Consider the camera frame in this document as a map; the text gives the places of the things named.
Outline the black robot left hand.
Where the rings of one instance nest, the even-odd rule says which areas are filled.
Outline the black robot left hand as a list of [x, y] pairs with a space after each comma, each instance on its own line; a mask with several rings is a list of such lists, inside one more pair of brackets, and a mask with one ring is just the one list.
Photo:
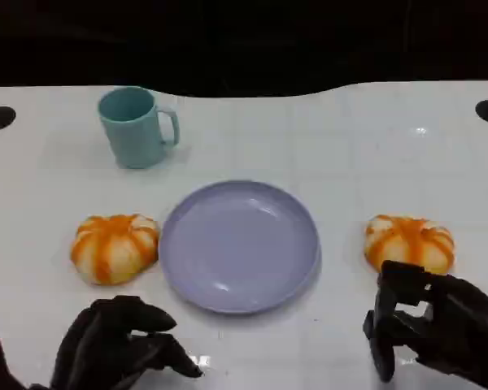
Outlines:
[[51, 389], [130, 389], [148, 370], [203, 375], [168, 332], [176, 321], [140, 297], [99, 299], [69, 327], [56, 356]]

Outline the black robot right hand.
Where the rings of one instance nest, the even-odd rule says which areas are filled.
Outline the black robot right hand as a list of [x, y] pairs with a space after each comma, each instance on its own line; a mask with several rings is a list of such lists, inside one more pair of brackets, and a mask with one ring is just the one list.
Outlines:
[[363, 330], [381, 382], [392, 380], [394, 348], [423, 366], [488, 389], [488, 296], [464, 279], [385, 261]]

